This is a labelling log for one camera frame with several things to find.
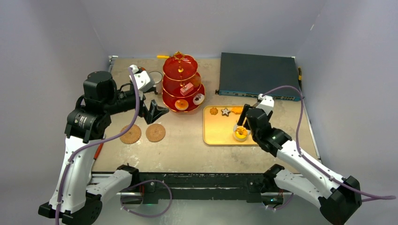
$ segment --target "beige tabletop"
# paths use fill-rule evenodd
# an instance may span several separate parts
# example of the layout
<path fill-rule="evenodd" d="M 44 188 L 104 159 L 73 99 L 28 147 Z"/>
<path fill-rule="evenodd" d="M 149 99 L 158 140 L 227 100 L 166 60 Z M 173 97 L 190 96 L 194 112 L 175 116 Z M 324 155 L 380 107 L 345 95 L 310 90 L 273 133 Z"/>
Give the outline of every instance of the beige tabletop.
<path fill-rule="evenodd" d="M 275 159 L 258 146 L 210 146 L 203 141 L 203 108 L 206 105 L 253 105 L 254 98 L 219 96 L 214 93 L 219 86 L 220 59 L 197 59 L 198 72 L 206 88 L 206 99 L 196 110 L 189 113 L 170 111 L 155 123 L 162 124 L 166 136 L 160 142 L 149 142 L 145 136 L 148 125 L 143 118 L 136 123 L 142 132 L 137 143 L 124 144 L 116 139 L 104 144 L 93 166 L 93 171 L 114 171 L 118 166 L 129 163 L 142 172 L 201 172 L 201 173 L 262 173 L 273 164 L 281 164 L 292 172 L 295 169 Z M 113 79 L 120 86 L 129 82 L 127 67 L 135 64 L 147 71 L 162 72 L 164 60 L 160 59 L 116 59 L 112 69 Z M 165 106 L 161 95 L 145 94 L 145 103 L 155 99 Z M 134 110 L 113 115 L 111 125 L 106 129 L 107 137 L 114 136 L 128 125 Z M 299 120 L 300 102 L 275 101 L 271 118 L 273 127 L 282 129 L 295 139 Z M 317 158 L 313 137 L 307 118 L 303 118 L 299 132 L 300 146 L 314 158 Z"/>

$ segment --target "orange donut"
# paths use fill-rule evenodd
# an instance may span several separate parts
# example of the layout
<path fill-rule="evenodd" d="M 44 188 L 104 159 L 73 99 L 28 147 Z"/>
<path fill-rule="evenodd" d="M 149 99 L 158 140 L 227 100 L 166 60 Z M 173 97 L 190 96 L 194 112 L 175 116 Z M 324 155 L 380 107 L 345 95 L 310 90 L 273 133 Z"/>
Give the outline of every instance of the orange donut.
<path fill-rule="evenodd" d="M 180 111 L 185 111 L 188 108 L 188 105 L 188 101 L 184 99 L 179 99 L 174 103 L 174 106 Z"/>

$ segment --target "star-shaped cookie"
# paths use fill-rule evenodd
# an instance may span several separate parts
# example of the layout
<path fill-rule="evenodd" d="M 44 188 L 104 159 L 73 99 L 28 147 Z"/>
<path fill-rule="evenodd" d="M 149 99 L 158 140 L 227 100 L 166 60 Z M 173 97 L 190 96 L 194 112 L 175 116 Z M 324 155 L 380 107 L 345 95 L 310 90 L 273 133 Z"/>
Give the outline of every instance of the star-shaped cookie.
<path fill-rule="evenodd" d="M 230 110 L 228 110 L 227 108 L 225 109 L 221 109 L 222 115 L 223 116 L 230 116 Z"/>

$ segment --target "round coaster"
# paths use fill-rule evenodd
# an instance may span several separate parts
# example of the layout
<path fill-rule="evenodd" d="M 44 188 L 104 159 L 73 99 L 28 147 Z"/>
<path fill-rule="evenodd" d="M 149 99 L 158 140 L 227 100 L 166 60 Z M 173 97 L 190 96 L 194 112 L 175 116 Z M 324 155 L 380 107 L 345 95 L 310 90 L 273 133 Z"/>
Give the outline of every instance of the round coaster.
<path fill-rule="evenodd" d="M 159 142 L 166 135 L 166 129 L 160 124 L 152 124 L 146 129 L 146 137 L 150 142 Z"/>
<path fill-rule="evenodd" d="M 128 126 L 129 125 L 123 127 L 120 133 L 123 132 Z M 120 137 L 120 140 L 125 144 L 133 144 L 136 143 L 140 137 L 141 129 L 137 125 L 133 125 L 133 127 L 129 131 L 127 131 L 127 133 L 123 134 Z"/>

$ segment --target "red object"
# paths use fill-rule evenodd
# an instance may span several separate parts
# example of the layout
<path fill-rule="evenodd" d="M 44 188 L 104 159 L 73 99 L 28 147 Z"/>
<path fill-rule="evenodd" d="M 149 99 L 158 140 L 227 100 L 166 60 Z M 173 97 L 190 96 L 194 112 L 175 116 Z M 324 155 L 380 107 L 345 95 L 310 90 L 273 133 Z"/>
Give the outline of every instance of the red object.
<path fill-rule="evenodd" d="M 201 83 L 200 74 L 197 72 L 198 63 L 189 55 L 177 52 L 168 58 L 163 65 L 162 99 L 163 103 L 172 111 L 189 112 L 199 107 L 193 103 L 194 97 L 205 94 L 205 87 Z M 177 110 L 175 103 L 184 99 L 189 106 L 184 111 Z"/>
<path fill-rule="evenodd" d="M 94 155 L 94 160 L 96 160 L 96 159 L 98 158 L 98 156 L 100 155 L 101 150 L 102 150 L 102 146 L 104 146 L 104 143 L 101 143 L 101 144 L 98 146 L 97 151 L 95 152 L 95 155 Z"/>
<path fill-rule="evenodd" d="M 187 85 L 183 86 L 183 87 L 180 89 L 180 93 L 181 93 L 183 96 L 186 96 L 186 95 L 188 95 L 189 92 L 191 92 L 192 90 L 193 90 L 193 84 L 188 83 Z"/>

